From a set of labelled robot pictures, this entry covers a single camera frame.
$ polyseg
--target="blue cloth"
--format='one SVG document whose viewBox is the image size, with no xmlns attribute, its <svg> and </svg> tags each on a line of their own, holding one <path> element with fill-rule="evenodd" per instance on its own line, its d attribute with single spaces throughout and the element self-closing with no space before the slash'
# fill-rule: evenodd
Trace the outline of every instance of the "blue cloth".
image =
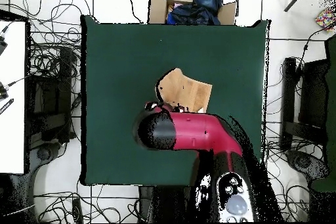
<svg viewBox="0 0 336 224">
<path fill-rule="evenodd" d="M 169 24 L 169 25 L 175 25 L 175 24 L 176 24 L 176 21 L 175 21 L 175 19 L 173 18 L 173 16 L 171 15 L 171 12 L 168 14 L 168 17 L 167 17 L 167 24 Z"/>
</svg>

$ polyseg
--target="cardboard piece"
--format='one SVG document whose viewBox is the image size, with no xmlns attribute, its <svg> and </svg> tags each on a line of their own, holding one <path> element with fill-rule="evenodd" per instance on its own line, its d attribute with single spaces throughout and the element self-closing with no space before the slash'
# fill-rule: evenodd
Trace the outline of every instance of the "cardboard piece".
<svg viewBox="0 0 336 224">
<path fill-rule="evenodd" d="M 185 111 L 206 113 L 212 85 L 196 81 L 183 75 L 175 68 L 156 84 L 156 95 L 171 106 L 183 106 Z"/>
<path fill-rule="evenodd" d="M 167 7 L 175 3 L 191 3 L 192 0 L 150 0 L 148 11 L 149 24 L 164 24 Z M 223 5 L 217 15 L 221 25 L 234 25 L 236 17 L 236 2 Z"/>
</svg>

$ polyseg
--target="cardboard box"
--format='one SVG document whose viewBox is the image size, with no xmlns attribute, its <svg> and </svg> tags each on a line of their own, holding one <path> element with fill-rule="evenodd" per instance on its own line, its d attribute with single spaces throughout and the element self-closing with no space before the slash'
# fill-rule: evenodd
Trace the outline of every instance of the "cardboard box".
<svg viewBox="0 0 336 224">
<path fill-rule="evenodd" d="M 165 24 L 167 8 L 174 3 L 187 4 L 192 0 L 150 0 L 148 11 L 149 24 Z M 236 2 L 223 5 L 218 12 L 218 19 L 221 25 L 234 25 L 236 16 Z"/>
</svg>

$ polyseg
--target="green table surface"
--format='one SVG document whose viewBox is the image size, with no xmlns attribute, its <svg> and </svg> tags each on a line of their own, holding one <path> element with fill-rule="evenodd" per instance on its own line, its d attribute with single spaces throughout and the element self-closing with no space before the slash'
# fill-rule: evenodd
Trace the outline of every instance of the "green table surface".
<svg viewBox="0 0 336 224">
<path fill-rule="evenodd" d="M 168 70 L 213 85 L 208 113 L 233 116 L 261 157 L 267 21 L 255 27 L 98 24 L 85 17 L 86 177 L 92 184 L 189 185 L 194 151 L 150 151 L 132 126 Z"/>
<path fill-rule="evenodd" d="M 319 192 L 336 192 L 336 35 L 325 41 L 325 51 L 330 62 L 329 70 L 325 75 L 328 90 L 325 160 L 328 163 L 329 175 L 313 181 L 311 187 Z"/>
</svg>

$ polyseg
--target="white desk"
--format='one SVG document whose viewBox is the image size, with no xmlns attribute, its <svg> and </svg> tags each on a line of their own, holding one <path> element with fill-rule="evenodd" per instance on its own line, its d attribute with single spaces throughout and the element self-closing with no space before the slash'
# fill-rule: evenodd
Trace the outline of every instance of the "white desk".
<svg viewBox="0 0 336 224">
<path fill-rule="evenodd" d="M 8 24 L 0 21 L 0 31 Z M 7 85 L 24 77 L 25 23 L 14 22 L 5 32 L 7 48 L 0 55 L 0 82 Z M 24 172 L 24 80 L 7 91 L 0 108 L 10 99 L 14 102 L 0 115 L 0 173 Z"/>
</svg>

